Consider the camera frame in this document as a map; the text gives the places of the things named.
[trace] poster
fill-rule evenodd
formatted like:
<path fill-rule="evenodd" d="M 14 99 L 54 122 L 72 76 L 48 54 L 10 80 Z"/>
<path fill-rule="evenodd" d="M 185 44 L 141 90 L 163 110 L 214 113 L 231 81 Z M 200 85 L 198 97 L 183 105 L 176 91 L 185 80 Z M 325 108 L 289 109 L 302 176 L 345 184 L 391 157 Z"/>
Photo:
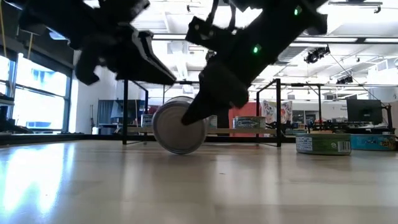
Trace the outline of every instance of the poster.
<path fill-rule="evenodd" d="M 266 117 L 266 123 L 276 122 L 276 102 L 264 100 L 261 104 L 261 114 Z M 282 102 L 280 105 L 280 123 L 293 120 L 293 103 Z"/>

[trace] green can label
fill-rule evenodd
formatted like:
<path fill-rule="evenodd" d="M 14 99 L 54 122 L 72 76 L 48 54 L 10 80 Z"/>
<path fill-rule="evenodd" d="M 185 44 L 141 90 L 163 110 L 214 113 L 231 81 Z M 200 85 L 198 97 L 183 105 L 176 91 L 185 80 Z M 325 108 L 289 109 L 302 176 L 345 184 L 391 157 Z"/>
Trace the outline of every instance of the green can label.
<path fill-rule="evenodd" d="M 298 151 L 312 152 L 351 152 L 350 141 L 330 138 L 297 137 L 296 147 Z"/>

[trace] ceiling light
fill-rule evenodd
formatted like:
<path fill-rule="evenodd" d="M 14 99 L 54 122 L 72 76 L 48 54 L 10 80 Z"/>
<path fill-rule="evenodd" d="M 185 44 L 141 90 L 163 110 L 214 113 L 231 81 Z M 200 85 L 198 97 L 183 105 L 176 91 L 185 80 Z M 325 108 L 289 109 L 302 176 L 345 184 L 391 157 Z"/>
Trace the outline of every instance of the ceiling light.
<path fill-rule="evenodd" d="M 357 38 L 352 37 L 297 37 L 295 42 L 315 42 L 315 43 L 353 43 Z"/>
<path fill-rule="evenodd" d="M 289 47 L 327 47 L 327 44 L 291 43 Z"/>
<path fill-rule="evenodd" d="M 346 1 L 329 1 L 329 5 L 332 6 L 379 6 L 383 5 L 383 2 L 365 2 L 365 0 L 346 0 Z"/>
<path fill-rule="evenodd" d="M 366 38 L 365 43 L 397 43 L 398 38 Z"/>
<path fill-rule="evenodd" d="M 185 40 L 185 34 L 155 34 L 153 40 Z"/>

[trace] tin can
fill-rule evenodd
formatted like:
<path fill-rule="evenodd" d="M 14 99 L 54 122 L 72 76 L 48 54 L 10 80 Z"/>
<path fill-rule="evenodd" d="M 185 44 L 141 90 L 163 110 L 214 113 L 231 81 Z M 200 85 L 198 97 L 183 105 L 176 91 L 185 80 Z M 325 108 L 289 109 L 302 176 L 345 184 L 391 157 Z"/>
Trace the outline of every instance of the tin can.
<path fill-rule="evenodd" d="M 296 150 L 304 154 L 347 156 L 350 134 L 296 134 Z"/>
<path fill-rule="evenodd" d="M 193 98 L 178 96 L 169 99 L 155 113 L 152 126 L 156 141 L 175 154 L 196 151 L 205 141 L 209 118 L 185 126 L 181 123 Z"/>
<path fill-rule="evenodd" d="M 395 151 L 396 136 L 393 134 L 352 134 L 351 148 L 354 150 Z"/>
<path fill-rule="evenodd" d="M 209 117 L 209 128 L 217 128 L 217 116 L 211 115 Z"/>
<path fill-rule="evenodd" d="M 233 119 L 234 129 L 266 128 L 266 118 L 262 116 L 238 116 Z"/>
<path fill-rule="evenodd" d="M 142 114 L 141 115 L 141 127 L 148 128 L 152 127 L 152 118 L 154 117 L 153 114 Z"/>

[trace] shelf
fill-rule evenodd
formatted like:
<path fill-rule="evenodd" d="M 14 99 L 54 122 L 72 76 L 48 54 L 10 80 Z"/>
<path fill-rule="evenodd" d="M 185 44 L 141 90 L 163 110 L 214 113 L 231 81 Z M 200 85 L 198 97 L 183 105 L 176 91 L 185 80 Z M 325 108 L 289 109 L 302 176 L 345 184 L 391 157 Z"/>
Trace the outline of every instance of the shelf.
<path fill-rule="evenodd" d="M 128 127 L 128 132 L 152 133 L 152 128 Z M 208 134 L 276 134 L 275 129 L 210 128 Z"/>

